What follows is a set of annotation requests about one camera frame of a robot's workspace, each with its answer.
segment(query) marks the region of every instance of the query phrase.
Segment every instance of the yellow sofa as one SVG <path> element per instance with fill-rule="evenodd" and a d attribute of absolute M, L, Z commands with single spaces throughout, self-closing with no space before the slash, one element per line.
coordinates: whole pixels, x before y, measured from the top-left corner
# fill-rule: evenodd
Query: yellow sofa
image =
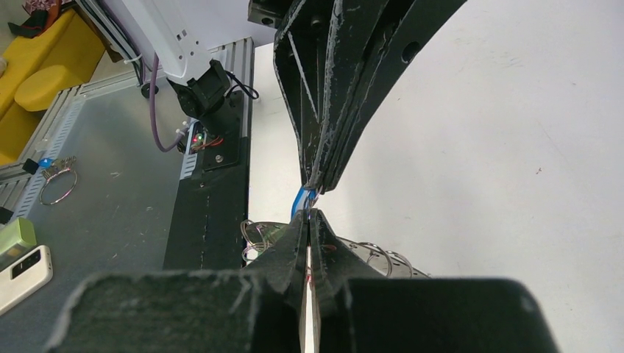
<path fill-rule="evenodd" d="M 73 10 L 63 13 L 39 37 L 16 38 L 9 45 L 2 54 L 8 62 L 7 70 L 0 77 L 0 165 L 19 158 L 39 124 L 38 114 L 15 102 L 20 85 L 53 65 L 61 65 L 88 82 L 103 53 L 102 42 Z"/>

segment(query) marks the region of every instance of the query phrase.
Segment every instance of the scratch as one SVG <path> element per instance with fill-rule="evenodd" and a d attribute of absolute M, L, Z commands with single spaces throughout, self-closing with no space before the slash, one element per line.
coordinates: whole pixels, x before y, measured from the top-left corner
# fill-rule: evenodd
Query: scratch
<path fill-rule="evenodd" d="M 241 303 L 243 302 L 243 298 L 245 297 L 245 294 L 247 294 L 247 292 L 249 292 L 252 289 L 252 285 L 249 282 L 247 282 L 246 279 L 244 279 L 243 277 L 239 277 L 239 279 L 241 280 L 241 285 L 243 287 L 241 291 L 238 293 L 238 296 L 236 297 L 236 300 L 232 304 L 232 307 L 228 311 L 228 313 L 230 314 L 233 314 L 236 311 L 236 309 L 238 309 L 238 307 L 241 306 Z"/>

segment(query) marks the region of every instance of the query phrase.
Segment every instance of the white electronic device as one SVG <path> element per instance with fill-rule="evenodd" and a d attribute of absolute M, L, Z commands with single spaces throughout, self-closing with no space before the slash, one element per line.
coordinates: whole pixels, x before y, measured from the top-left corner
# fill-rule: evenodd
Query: white electronic device
<path fill-rule="evenodd" d="M 37 246 L 0 272 L 0 315 L 33 294 L 51 278 L 50 248 Z"/>

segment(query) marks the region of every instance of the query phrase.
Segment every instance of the patterned fabric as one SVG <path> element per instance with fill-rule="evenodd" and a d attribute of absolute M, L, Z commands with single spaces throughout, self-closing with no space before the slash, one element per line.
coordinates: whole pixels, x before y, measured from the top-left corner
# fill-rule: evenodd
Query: patterned fabric
<path fill-rule="evenodd" d="M 61 4 L 67 4 L 73 0 L 62 0 Z M 24 10 L 30 15 L 35 10 L 50 10 L 56 4 L 55 0 L 24 0 Z"/>

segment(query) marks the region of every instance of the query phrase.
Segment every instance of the key ring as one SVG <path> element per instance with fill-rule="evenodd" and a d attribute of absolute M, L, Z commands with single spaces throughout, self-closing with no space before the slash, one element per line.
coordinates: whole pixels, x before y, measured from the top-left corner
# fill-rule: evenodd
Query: key ring
<path fill-rule="evenodd" d="M 62 160 L 55 160 L 52 165 L 50 165 L 46 170 L 42 171 L 41 174 L 44 178 L 46 178 L 46 183 L 43 184 L 41 191 L 39 191 L 39 202 L 44 206 L 52 206 L 53 204 L 57 204 L 61 202 L 65 197 L 69 196 L 69 194 L 74 191 L 76 184 L 78 184 L 78 173 L 72 169 L 72 165 L 76 162 L 76 157 L 67 157 Z M 71 173 L 74 175 L 74 183 L 71 185 L 69 190 L 67 190 L 60 198 L 52 201 L 46 202 L 43 200 L 43 193 L 52 180 L 60 177 L 63 174 Z"/>

